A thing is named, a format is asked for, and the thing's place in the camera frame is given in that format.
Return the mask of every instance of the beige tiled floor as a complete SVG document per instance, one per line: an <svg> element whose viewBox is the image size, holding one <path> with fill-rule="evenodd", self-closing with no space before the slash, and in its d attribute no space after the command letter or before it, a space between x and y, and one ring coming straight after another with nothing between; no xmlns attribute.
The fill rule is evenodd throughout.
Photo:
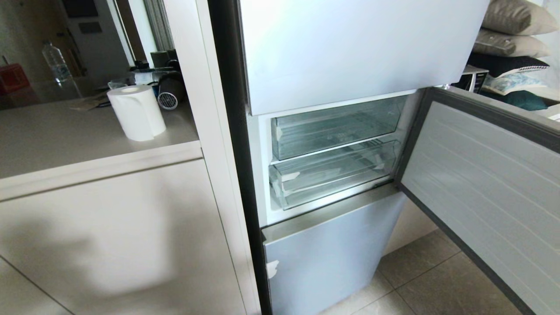
<svg viewBox="0 0 560 315"><path fill-rule="evenodd" d="M322 314L521 314L469 258L436 230L381 259L369 286Z"/></svg>

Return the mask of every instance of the pillow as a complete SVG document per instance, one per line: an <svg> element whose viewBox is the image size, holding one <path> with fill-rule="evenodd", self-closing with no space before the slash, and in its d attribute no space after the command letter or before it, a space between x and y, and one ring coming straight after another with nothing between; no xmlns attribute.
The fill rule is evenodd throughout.
<svg viewBox="0 0 560 315"><path fill-rule="evenodd" d="M478 31L473 53L502 57L545 57L550 50L540 40L531 36L506 35L487 29Z"/></svg>
<svg viewBox="0 0 560 315"><path fill-rule="evenodd" d="M525 110L542 110L548 108L543 102L543 99L528 91L512 92L505 96L487 92L482 92L481 95Z"/></svg>
<svg viewBox="0 0 560 315"><path fill-rule="evenodd" d="M488 70L488 73L494 78L550 67L546 62L532 57L498 57L476 53L470 54L468 63L471 66Z"/></svg>
<svg viewBox="0 0 560 315"><path fill-rule="evenodd" d="M501 78L486 76L482 83L482 90L490 91L500 95L507 95L511 92L525 90L529 87L546 87L539 79L532 78L523 73L513 73Z"/></svg>
<svg viewBox="0 0 560 315"><path fill-rule="evenodd" d="M482 26L511 35L537 35L558 30L547 11L527 0L491 0Z"/></svg>

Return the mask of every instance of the silver refrigerator door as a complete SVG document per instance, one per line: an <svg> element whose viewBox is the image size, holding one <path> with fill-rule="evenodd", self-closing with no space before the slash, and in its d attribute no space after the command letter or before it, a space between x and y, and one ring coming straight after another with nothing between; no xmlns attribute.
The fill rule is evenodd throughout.
<svg viewBox="0 0 560 315"><path fill-rule="evenodd" d="M273 313L317 314L369 284L405 200L386 184L264 228Z"/></svg>
<svg viewBox="0 0 560 315"><path fill-rule="evenodd" d="M524 313L560 314L560 124L461 90L424 100L399 187Z"/></svg>
<svg viewBox="0 0 560 315"><path fill-rule="evenodd" d="M252 115L459 80L488 0L240 0Z"/></svg>

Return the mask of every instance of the grey pillow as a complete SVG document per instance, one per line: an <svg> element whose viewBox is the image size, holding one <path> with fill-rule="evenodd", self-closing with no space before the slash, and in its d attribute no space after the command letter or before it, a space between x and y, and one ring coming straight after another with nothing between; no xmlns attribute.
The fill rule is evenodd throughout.
<svg viewBox="0 0 560 315"><path fill-rule="evenodd" d="M549 56L550 50L542 41L531 36L507 35L480 29L477 40L474 42L473 53L502 57L539 58Z"/></svg>
<svg viewBox="0 0 560 315"><path fill-rule="evenodd" d="M558 21L527 0L491 0L482 27L511 35L537 35L558 30Z"/></svg>

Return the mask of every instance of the fridge-freezer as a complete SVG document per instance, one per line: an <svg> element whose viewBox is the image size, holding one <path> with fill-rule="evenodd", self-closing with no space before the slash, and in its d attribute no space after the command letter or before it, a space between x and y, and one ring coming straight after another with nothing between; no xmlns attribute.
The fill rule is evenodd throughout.
<svg viewBox="0 0 560 315"><path fill-rule="evenodd" d="M209 2L263 313L367 285L406 197L523 312L560 311L560 127L442 87L487 3Z"/></svg>

